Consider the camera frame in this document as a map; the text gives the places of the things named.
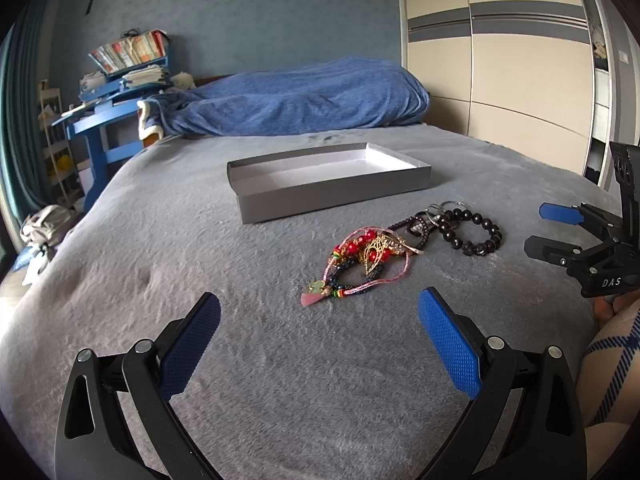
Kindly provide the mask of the silver bangle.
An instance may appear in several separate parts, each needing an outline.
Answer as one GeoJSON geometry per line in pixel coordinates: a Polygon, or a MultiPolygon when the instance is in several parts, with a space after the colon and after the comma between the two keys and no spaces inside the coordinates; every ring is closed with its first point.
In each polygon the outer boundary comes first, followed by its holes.
{"type": "Polygon", "coordinates": [[[429,204],[424,210],[426,218],[438,229],[443,223],[448,224],[453,229],[458,226],[454,213],[445,208],[445,204],[429,204]]]}
{"type": "Polygon", "coordinates": [[[473,217],[470,207],[460,200],[446,200],[439,204],[442,214],[450,219],[469,220],[473,217]]]}

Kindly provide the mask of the red bead gold tassel jewelry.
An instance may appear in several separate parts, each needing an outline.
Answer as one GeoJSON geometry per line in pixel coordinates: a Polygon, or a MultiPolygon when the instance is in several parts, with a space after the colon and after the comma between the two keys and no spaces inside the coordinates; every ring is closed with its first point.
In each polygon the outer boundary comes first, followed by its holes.
{"type": "Polygon", "coordinates": [[[359,263],[368,278],[381,269],[390,258],[401,257],[406,251],[404,241],[393,231],[366,226],[336,245],[328,263],[330,266],[359,263]]]}

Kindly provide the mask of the person's leg in plaid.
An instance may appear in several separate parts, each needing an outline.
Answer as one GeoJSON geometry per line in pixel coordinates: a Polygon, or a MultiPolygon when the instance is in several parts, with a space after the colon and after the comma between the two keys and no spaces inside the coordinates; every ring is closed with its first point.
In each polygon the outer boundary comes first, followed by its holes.
{"type": "Polygon", "coordinates": [[[594,300],[600,330],[588,344],[576,384],[582,410],[587,477],[593,478],[639,415],[639,294],[594,300]]]}

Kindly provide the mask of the cream wardrobe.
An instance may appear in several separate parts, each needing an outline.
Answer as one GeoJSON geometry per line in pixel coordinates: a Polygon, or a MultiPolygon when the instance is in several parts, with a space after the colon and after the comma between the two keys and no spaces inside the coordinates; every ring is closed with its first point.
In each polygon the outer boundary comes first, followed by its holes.
{"type": "Polygon", "coordinates": [[[582,174],[594,68],[584,0],[399,0],[428,124],[582,174]]]}

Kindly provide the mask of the clothes pile on floor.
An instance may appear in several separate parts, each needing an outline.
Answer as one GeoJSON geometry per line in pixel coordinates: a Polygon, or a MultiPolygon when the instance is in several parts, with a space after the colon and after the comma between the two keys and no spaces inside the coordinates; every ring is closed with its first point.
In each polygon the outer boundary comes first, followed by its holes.
{"type": "Polygon", "coordinates": [[[22,285],[28,287],[40,279],[53,260],[58,246],[80,220],[75,209],[49,205],[28,216],[20,229],[24,248],[17,255],[12,270],[25,269],[22,285]]]}

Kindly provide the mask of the grey bed cover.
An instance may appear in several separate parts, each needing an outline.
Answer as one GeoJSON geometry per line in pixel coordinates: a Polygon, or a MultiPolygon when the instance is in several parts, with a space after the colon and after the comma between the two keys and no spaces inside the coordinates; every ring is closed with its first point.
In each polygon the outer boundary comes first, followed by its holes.
{"type": "Polygon", "coordinates": [[[543,203],[620,202],[587,179],[502,146],[417,125],[277,138],[172,139],[130,159],[42,279],[1,315],[1,408],[46,474],[74,357],[128,350],[181,318],[204,292],[219,330],[172,401],[228,479],[412,479],[465,408],[416,313],[428,286],[512,347],[560,347],[577,368],[596,331],[579,285],[529,259],[540,235],[582,247],[543,203]],[[235,159],[368,142],[427,162],[424,191],[262,224],[243,224],[227,179],[235,159]],[[398,282],[305,308],[300,294],[360,226],[389,226],[460,200],[498,223],[493,255],[433,237],[398,282]]]}

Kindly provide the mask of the blue blanket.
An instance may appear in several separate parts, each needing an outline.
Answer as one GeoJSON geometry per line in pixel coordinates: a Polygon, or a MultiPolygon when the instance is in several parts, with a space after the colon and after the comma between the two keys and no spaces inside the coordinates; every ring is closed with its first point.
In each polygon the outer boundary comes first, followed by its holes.
{"type": "Polygon", "coordinates": [[[297,136],[408,126],[430,107],[423,84],[379,58],[339,58],[288,70],[239,73],[137,102],[149,136],[297,136]]]}

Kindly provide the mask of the green curtain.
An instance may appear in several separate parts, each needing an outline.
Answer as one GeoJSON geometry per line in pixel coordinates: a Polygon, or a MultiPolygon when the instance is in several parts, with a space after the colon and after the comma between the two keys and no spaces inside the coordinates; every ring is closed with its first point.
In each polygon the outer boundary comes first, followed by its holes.
{"type": "Polygon", "coordinates": [[[1,46],[1,179],[18,222],[52,202],[37,112],[42,16],[43,7],[29,3],[1,46]]]}

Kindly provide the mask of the white shelf rack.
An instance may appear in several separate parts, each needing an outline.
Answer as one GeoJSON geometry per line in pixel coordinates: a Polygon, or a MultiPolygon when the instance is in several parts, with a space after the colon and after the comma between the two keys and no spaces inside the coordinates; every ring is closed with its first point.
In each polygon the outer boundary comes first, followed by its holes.
{"type": "Polygon", "coordinates": [[[72,208],[82,196],[82,188],[70,142],[62,124],[61,91],[50,88],[47,79],[38,82],[38,126],[41,151],[51,193],[55,201],[72,208]]]}

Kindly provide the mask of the grey cardboard tray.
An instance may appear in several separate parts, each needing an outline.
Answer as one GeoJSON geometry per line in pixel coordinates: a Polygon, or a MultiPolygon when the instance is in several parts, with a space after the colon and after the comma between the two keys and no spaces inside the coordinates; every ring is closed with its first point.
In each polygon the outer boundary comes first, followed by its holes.
{"type": "Polygon", "coordinates": [[[425,190],[431,175],[427,162],[369,142],[302,148],[227,164],[245,224],[425,190]]]}

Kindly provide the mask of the blue desk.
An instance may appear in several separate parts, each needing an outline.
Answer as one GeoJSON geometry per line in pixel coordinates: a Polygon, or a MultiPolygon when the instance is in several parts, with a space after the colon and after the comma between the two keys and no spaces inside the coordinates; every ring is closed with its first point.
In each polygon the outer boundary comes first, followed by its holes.
{"type": "Polygon", "coordinates": [[[106,75],[106,84],[83,91],[82,106],[69,110],[58,118],[53,125],[62,125],[67,140],[81,138],[85,141],[90,160],[93,184],[85,192],[84,209],[88,212],[110,182],[108,167],[115,162],[133,158],[143,150],[143,142],[135,140],[127,144],[108,146],[106,127],[115,122],[133,118],[138,114],[137,102],[147,96],[160,93],[168,87],[171,56],[142,63],[106,75]],[[135,86],[126,79],[134,70],[142,70],[155,65],[160,68],[160,80],[135,86]]]}

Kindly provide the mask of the row of books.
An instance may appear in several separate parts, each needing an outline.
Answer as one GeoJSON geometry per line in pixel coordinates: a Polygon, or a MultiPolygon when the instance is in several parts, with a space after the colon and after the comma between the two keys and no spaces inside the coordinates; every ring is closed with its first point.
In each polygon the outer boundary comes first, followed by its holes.
{"type": "Polygon", "coordinates": [[[128,35],[89,52],[88,57],[106,76],[126,73],[154,62],[166,62],[170,55],[170,38],[161,29],[151,29],[128,35]]]}

